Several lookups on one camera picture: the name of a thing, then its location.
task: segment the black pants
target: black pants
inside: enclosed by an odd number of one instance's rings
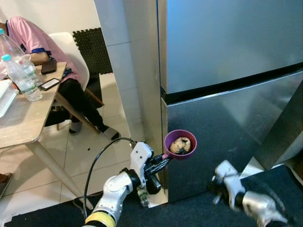
[[[104,127],[103,119],[97,109],[86,98],[80,83],[75,79],[67,79],[60,84],[58,92],[74,107],[75,110],[84,116],[94,125]],[[67,111],[51,111],[46,120],[45,126],[61,123],[69,118]],[[78,122],[76,117],[72,117],[73,122]]]

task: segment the black mat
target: black mat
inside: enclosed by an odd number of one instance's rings
[[[297,226],[303,226],[302,186],[286,166],[251,176],[242,180],[247,190],[267,193],[266,186],[274,190],[289,214],[296,217]],[[145,209],[136,195],[124,202],[119,227],[255,227],[256,222],[241,212],[231,211],[223,202],[212,205],[213,195],[208,192],[181,201]],[[19,215],[7,227],[81,227],[81,212],[71,202]]]
[[[74,31],[73,37],[90,74],[113,72],[100,27]]]

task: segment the stainless steel refrigerator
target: stainless steel refrigerator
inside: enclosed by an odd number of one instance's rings
[[[125,0],[146,141],[171,130],[196,153],[160,175],[169,201],[242,171],[302,81],[302,0]]]

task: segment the yellow ring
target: yellow ring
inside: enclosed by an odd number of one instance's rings
[[[87,217],[87,219],[85,220],[85,224],[87,224],[90,221],[98,221],[101,222],[102,224],[104,224],[106,227],[115,227],[116,226],[116,222],[115,220],[108,214],[104,213],[104,212],[96,212],[96,213],[92,213],[91,215],[89,215]]]

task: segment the smartphone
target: smartphone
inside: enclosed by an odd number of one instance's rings
[[[47,74],[57,71],[57,62],[56,60],[49,60],[42,63],[41,74]]]
[[[41,90],[47,91],[47,90],[51,89],[53,86],[59,84],[60,82],[61,82],[61,80],[59,80],[57,78],[52,78],[52,79],[46,81],[45,83],[41,84],[39,87]]]

